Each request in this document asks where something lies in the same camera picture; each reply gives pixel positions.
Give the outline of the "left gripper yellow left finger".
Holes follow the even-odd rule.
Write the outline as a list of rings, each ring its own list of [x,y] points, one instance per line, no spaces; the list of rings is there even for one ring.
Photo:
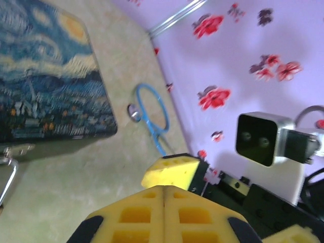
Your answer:
[[[67,243],[163,243],[164,187],[155,186],[90,213]]]

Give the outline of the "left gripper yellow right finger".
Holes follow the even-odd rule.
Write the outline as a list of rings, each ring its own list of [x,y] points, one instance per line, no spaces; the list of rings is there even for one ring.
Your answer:
[[[164,187],[165,243],[262,243],[236,211],[176,186]]]

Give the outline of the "brass padlock with steel shackle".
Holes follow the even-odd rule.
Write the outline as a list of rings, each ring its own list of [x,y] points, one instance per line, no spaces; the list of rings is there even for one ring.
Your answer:
[[[10,177],[8,178],[2,192],[0,193],[0,207],[3,205],[3,202],[7,196],[7,193],[17,175],[18,169],[19,169],[19,163],[14,158],[9,157],[2,157],[0,159],[0,165],[6,165],[12,168],[12,172],[10,174]]]

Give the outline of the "green marble pattern mat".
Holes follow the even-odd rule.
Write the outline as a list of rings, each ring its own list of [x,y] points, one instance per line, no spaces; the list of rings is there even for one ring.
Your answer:
[[[0,243],[66,243],[91,212],[142,190],[146,169],[160,154],[146,125],[127,105],[134,87],[152,85],[167,108],[168,152],[187,146],[149,37],[110,0],[48,0],[85,24],[118,124],[117,133],[92,143],[64,142],[57,156],[22,162],[0,214]]]

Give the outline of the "purple floral tablecloth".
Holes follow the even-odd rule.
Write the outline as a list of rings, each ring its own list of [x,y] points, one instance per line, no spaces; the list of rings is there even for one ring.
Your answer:
[[[111,1],[148,31],[193,0]],[[208,0],[151,42],[190,151],[283,192],[284,163],[236,152],[237,120],[259,111],[324,129],[324,0]]]

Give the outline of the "silver metal rod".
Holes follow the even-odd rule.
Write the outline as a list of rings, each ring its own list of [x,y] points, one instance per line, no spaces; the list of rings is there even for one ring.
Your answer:
[[[185,7],[181,8],[179,11],[177,11],[172,16],[168,17],[158,25],[154,26],[153,28],[149,29],[147,31],[150,39],[154,39],[173,25],[175,25],[177,22],[191,14],[192,12],[199,9],[201,6],[203,6],[208,0],[193,0],[191,3],[186,5]]]

